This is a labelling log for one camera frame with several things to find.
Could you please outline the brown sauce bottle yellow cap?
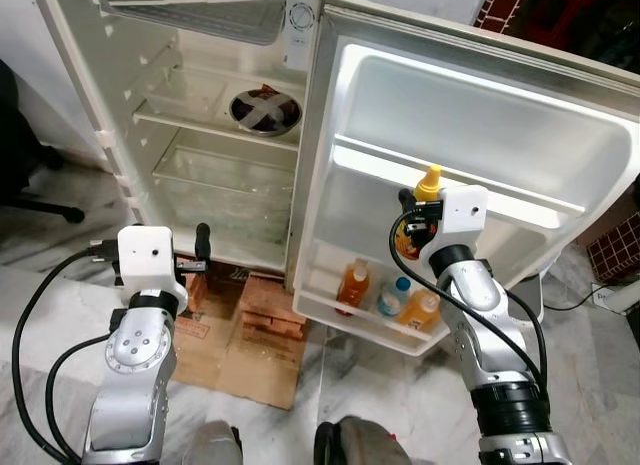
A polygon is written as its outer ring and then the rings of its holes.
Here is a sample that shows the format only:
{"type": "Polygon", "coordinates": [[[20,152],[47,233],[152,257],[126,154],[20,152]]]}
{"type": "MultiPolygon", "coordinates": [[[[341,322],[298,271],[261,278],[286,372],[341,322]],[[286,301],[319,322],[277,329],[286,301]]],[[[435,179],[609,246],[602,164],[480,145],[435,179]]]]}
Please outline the brown sauce bottle yellow cap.
{"type": "MultiPolygon", "coordinates": [[[[424,177],[421,178],[415,189],[413,189],[413,195],[417,200],[438,200],[440,195],[440,177],[442,177],[442,168],[436,164],[430,164],[428,171],[424,177]]],[[[408,260],[419,260],[422,247],[429,244],[433,238],[411,238],[404,235],[401,232],[401,224],[399,222],[396,226],[396,232],[394,232],[393,244],[399,256],[408,260]]]]}

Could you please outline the glass fridge shelf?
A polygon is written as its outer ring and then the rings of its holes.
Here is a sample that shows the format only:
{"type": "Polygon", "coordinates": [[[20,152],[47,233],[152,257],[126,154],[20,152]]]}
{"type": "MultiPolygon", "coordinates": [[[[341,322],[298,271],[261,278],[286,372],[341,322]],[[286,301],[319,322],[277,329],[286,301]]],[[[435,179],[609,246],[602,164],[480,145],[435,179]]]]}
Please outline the glass fridge shelf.
{"type": "Polygon", "coordinates": [[[227,142],[170,146],[154,169],[178,218],[206,223],[219,238],[283,245],[291,219],[294,154],[227,142]]]}
{"type": "Polygon", "coordinates": [[[296,84],[262,81],[261,78],[234,75],[232,72],[175,67],[164,69],[159,78],[142,86],[134,94],[142,101],[134,110],[132,121],[136,125],[147,121],[214,133],[270,148],[297,149],[300,126],[283,135],[266,136],[264,133],[242,130],[230,117],[230,104],[234,96],[264,84],[298,101],[305,98],[305,90],[296,84]]]}

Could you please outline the white fridge door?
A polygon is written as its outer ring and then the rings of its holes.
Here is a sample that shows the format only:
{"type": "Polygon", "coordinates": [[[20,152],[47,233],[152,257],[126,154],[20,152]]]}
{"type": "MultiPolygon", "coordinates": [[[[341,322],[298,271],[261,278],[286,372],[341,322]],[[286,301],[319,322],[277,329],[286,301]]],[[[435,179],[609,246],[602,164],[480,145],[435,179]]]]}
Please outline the white fridge door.
{"type": "Polygon", "coordinates": [[[303,317],[411,356],[447,336],[342,315],[337,301],[352,261],[375,286],[394,277],[397,195],[430,164],[444,186],[488,190],[476,254],[506,287],[547,268],[639,172],[640,96],[625,76],[457,23],[334,4],[317,39],[289,238],[303,317]]]}

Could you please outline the blue cap water bottle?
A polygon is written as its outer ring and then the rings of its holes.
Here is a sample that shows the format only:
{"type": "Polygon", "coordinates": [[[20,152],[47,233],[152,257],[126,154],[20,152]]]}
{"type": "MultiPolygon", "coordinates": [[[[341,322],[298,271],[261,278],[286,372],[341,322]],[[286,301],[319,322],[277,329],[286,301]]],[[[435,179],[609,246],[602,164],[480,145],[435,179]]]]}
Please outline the blue cap water bottle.
{"type": "Polygon", "coordinates": [[[411,279],[404,276],[388,279],[376,300],[376,311],[380,317],[397,319],[410,299],[411,286],[411,279]]]}

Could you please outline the brown cardboard sheet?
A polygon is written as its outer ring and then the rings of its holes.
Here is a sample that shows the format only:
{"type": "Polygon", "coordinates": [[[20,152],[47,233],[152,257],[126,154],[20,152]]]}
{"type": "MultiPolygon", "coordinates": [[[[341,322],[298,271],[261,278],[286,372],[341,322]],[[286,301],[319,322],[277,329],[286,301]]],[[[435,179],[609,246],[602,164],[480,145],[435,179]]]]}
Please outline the brown cardboard sheet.
{"type": "Polygon", "coordinates": [[[253,272],[216,261],[210,265],[201,313],[183,311],[175,320],[175,379],[288,411],[300,379],[305,340],[243,327],[237,304],[253,272]]]}

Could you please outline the round dark bowl crossed bands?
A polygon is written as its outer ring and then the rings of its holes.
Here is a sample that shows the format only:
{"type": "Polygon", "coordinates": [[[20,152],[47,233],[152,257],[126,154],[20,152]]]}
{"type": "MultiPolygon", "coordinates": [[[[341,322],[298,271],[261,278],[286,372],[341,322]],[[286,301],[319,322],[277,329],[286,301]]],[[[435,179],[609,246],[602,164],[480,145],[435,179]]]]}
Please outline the round dark bowl crossed bands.
{"type": "Polygon", "coordinates": [[[239,130],[276,137],[293,130],[301,122],[302,107],[291,95],[264,84],[234,96],[228,113],[239,130]]]}

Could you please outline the grey robot left leg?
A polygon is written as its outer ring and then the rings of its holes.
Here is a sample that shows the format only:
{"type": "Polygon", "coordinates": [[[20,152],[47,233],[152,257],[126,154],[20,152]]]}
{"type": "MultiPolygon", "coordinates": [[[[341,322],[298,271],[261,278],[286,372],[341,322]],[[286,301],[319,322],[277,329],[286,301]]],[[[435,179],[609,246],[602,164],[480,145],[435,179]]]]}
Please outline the grey robot left leg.
{"type": "Polygon", "coordinates": [[[224,420],[209,421],[201,425],[180,460],[180,465],[243,464],[239,430],[224,420]]]}

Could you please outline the grey robot leg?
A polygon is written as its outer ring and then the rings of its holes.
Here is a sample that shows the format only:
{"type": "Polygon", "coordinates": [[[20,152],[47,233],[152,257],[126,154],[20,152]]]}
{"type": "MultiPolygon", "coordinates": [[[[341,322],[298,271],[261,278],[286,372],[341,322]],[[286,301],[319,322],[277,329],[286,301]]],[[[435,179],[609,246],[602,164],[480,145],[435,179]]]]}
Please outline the grey robot leg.
{"type": "Polygon", "coordinates": [[[412,465],[412,460],[389,430],[348,415],[317,425],[314,465],[412,465]]]}
{"type": "Polygon", "coordinates": [[[209,421],[201,425],[180,460],[180,465],[243,464],[239,430],[224,420],[209,421]]]}

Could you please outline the white thermostat panel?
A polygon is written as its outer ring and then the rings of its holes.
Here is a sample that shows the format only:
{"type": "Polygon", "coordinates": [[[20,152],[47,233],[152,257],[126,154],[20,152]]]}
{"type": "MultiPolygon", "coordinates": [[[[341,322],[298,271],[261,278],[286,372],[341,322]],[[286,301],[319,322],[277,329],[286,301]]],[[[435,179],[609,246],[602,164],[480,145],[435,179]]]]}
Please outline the white thermostat panel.
{"type": "Polygon", "coordinates": [[[316,11],[311,4],[289,0],[285,4],[282,26],[284,67],[308,71],[312,57],[312,37],[317,25],[316,11]]]}

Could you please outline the black office chair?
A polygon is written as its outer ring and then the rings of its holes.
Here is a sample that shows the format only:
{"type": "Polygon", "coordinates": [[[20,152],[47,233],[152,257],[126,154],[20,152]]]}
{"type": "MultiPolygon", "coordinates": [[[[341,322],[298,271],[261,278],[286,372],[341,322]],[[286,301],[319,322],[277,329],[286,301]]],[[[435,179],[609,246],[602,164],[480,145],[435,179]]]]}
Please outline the black office chair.
{"type": "Polygon", "coordinates": [[[0,61],[0,206],[61,215],[69,223],[84,221],[83,210],[20,197],[38,168],[59,171],[65,159],[55,148],[41,144],[28,119],[20,113],[17,76],[0,61]]]}

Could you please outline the clear freezer compartment flap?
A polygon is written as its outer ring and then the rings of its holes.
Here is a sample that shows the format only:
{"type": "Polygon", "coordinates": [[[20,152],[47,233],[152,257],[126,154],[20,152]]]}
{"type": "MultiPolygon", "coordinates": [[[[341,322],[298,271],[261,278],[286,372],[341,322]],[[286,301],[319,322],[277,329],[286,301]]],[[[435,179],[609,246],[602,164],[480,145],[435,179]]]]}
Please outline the clear freezer compartment flap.
{"type": "Polygon", "coordinates": [[[101,12],[266,46],[278,39],[285,0],[99,0],[101,12]]]}

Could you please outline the grey robot right leg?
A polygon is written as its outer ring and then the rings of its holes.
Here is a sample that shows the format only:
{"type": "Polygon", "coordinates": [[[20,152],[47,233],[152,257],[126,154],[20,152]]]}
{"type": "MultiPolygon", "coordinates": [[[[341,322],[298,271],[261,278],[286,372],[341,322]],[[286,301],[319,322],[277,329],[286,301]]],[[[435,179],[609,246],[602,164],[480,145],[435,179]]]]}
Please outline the grey robot right leg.
{"type": "Polygon", "coordinates": [[[314,465],[412,465],[412,460],[389,430],[348,415],[317,425],[314,465]]]}

